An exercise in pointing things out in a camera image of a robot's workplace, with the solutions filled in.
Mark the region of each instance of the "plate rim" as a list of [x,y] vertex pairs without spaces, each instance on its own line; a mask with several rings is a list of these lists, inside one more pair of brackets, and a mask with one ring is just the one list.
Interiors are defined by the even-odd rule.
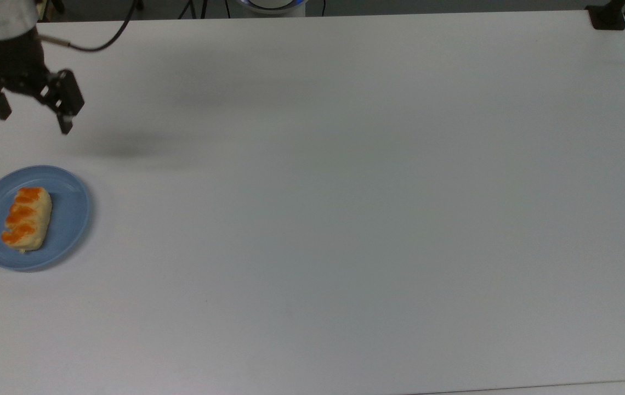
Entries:
[[0,183],[2,183],[6,178],[11,177],[15,173],[32,170],[33,168],[52,168],[53,170],[59,170],[59,172],[66,173],[67,175],[69,175],[70,178],[75,180],[75,182],[77,182],[78,185],[81,187],[82,194],[84,195],[86,199],[86,213],[84,215],[84,220],[81,223],[81,227],[79,228],[79,231],[77,232],[75,240],[72,241],[67,248],[57,253],[54,257],[49,258],[43,262],[37,263],[35,265],[32,265],[30,267],[22,267],[22,268],[9,267],[0,263],[0,268],[4,268],[7,270],[14,270],[15,272],[27,272],[28,270],[36,270],[39,268],[47,267],[48,265],[51,265],[52,263],[55,263],[60,258],[64,257],[70,250],[72,250],[72,248],[74,248],[77,245],[77,243],[84,236],[84,233],[86,232],[86,227],[88,226],[89,220],[91,218],[91,211],[92,211],[91,198],[89,196],[89,191],[88,191],[88,188],[86,187],[86,184],[84,184],[80,178],[76,177],[74,173],[69,172],[69,170],[66,170],[65,168],[61,168],[59,166],[54,166],[54,165],[32,165],[32,166],[22,167],[10,173],[7,173],[3,177],[1,177]]

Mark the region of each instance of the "black cable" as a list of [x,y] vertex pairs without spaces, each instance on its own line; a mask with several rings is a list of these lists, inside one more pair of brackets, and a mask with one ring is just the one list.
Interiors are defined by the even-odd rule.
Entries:
[[117,30],[117,33],[115,33],[115,35],[107,43],[104,43],[100,47],[95,47],[95,48],[80,47],[72,43],[69,43],[67,47],[75,49],[75,50],[80,50],[80,52],[99,52],[100,50],[104,50],[105,48],[110,47],[112,43],[117,41],[117,39],[120,37],[122,32],[125,30],[125,27],[127,27],[127,24],[129,23],[130,19],[132,19],[132,13],[135,11],[135,8],[137,7],[138,2],[139,0],[132,0],[132,5],[130,5],[130,11],[127,13],[127,16],[125,17],[125,21],[122,23],[122,26],[120,26],[120,29]]
[[205,19],[206,8],[208,8],[208,0],[203,0],[203,8],[200,9],[200,19]]
[[190,8],[190,17],[195,19],[195,7],[193,5],[193,0],[188,0],[188,2],[185,4],[185,7],[183,7],[183,11],[181,11],[178,19],[183,18],[183,15],[185,15],[185,12],[188,10],[188,8]]

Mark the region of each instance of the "floor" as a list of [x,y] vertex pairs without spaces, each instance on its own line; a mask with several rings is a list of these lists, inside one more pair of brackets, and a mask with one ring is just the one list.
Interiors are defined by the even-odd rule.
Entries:
[[[194,0],[198,14],[203,0]],[[236,0],[228,0],[232,18],[242,18]],[[523,10],[582,10],[586,5],[601,5],[607,0],[327,0],[325,16],[383,15],[406,13],[464,13]],[[144,10],[134,19],[175,19],[186,0],[144,0]],[[56,22],[86,20],[123,20],[132,0],[64,0],[66,11]],[[322,0],[309,0],[308,16],[322,13]],[[227,18],[225,0],[209,0],[205,18]]]

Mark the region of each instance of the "orange topping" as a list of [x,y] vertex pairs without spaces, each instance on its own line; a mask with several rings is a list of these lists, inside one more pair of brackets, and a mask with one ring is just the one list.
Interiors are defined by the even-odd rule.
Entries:
[[1,234],[1,240],[3,240],[4,243],[12,244],[14,242],[18,242],[24,236],[31,235],[35,232],[35,230],[36,229],[34,227],[23,223],[22,225],[13,228],[10,232],[4,231]]
[[39,200],[39,193],[42,192],[42,188],[33,187],[33,188],[20,188],[18,190],[18,195],[16,196],[16,201],[19,201],[20,198],[27,198],[32,200]]
[[19,223],[25,218],[33,215],[35,211],[27,206],[17,205],[13,203],[10,207],[10,214],[6,218],[7,223]]

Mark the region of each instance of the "black stand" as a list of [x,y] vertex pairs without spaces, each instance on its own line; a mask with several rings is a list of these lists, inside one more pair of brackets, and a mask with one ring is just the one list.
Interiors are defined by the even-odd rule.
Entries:
[[589,5],[586,10],[596,30],[624,30],[624,5],[625,0],[611,0],[607,5]]

